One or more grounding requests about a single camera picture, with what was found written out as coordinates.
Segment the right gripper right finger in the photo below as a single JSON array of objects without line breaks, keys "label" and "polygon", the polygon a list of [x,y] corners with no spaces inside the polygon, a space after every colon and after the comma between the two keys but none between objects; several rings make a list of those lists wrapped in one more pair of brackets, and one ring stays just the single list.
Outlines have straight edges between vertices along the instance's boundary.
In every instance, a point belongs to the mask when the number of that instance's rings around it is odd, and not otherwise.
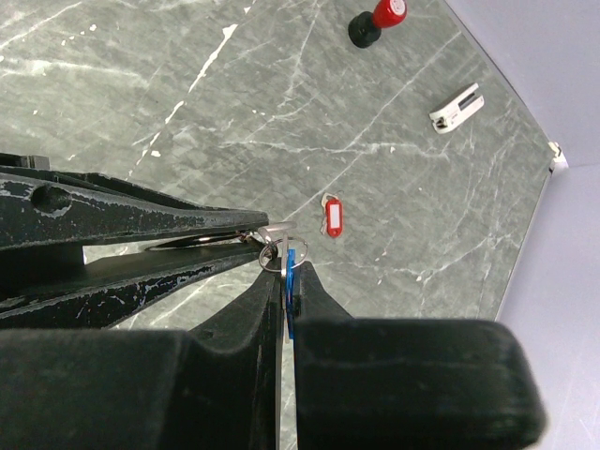
[{"label": "right gripper right finger", "polygon": [[303,264],[294,288],[301,449],[523,449],[547,416],[498,322],[355,318]]}]

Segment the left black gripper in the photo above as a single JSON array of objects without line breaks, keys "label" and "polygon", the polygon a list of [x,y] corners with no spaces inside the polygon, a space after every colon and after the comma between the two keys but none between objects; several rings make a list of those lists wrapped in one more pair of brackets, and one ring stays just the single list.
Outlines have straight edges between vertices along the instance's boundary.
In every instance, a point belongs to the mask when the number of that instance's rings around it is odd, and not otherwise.
[{"label": "left black gripper", "polygon": [[[200,206],[101,173],[48,171],[43,156],[0,154],[1,246],[109,245],[255,231],[261,211]],[[1,302],[3,328],[105,328],[195,282],[258,259],[230,243],[102,258]]]}]

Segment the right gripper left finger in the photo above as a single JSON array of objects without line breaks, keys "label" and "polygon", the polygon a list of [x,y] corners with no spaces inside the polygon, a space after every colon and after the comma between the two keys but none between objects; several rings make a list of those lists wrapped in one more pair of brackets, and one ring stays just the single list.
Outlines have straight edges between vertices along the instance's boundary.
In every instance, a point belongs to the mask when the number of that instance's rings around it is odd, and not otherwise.
[{"label": "right gripper left finger", "polygon": [[188,331],[3,323],[2,447],[278,448],[279,271]]}]

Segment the blue tagged key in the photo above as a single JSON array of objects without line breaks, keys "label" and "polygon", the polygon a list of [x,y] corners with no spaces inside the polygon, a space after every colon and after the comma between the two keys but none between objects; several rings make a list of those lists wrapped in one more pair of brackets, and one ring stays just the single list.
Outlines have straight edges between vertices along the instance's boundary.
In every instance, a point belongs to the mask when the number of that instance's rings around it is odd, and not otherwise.
[{"label": "blue tagged key", "polygon": [[[285,312],[285,323],[288,329],[287,340],[294,339],[294,270],[305,262],[308,255],[308,242],[300,237],[289,236],[286,232],[282,234],[281,238],[274,240],[270,232],[265,228],[260,228],[258,233],[264,241],[264,246],[259,255],[259,265],[264,271],[280,275],[282,283],[281,303]],[[296,250],[290,246],[291,241],[299,242],[304,247],[304,250],[300,252],[299,260],[296,260]],[[281,254],[280,268],[268,268],[267,265],[274,261],[278,254]]]}]

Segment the large silver keyring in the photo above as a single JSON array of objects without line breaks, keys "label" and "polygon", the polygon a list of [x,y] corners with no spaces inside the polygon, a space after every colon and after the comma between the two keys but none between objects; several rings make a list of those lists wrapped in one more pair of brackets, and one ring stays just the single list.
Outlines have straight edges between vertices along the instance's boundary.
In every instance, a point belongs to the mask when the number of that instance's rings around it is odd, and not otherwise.
[{"label": "large silver keyring", "polygon": [[271,244],[275,241],[274,235],[277,233],[288,232],[297,228],[295,221],[283,221],[268,224],[259,227],[256,230],[245,230],[236,232],[218,232],[208,235],[194,235],[178,238],[172,241],[154,244],[145,247],[144,251],[166,251],[183,248],[198,248],[202,246],[212,246],[224,243],[245,243],[256,241],[259,244]]}]

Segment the red tagged key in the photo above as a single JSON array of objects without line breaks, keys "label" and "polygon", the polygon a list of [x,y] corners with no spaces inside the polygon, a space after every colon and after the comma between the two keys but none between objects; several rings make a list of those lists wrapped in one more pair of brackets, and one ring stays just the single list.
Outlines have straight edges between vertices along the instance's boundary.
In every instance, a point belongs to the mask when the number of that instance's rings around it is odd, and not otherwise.
[{"label": "red tagged key", "polygon": [[343,233],[343,203],[338,196],[324,193],[321,200],[323,219],[321,233],[339,238]]}]

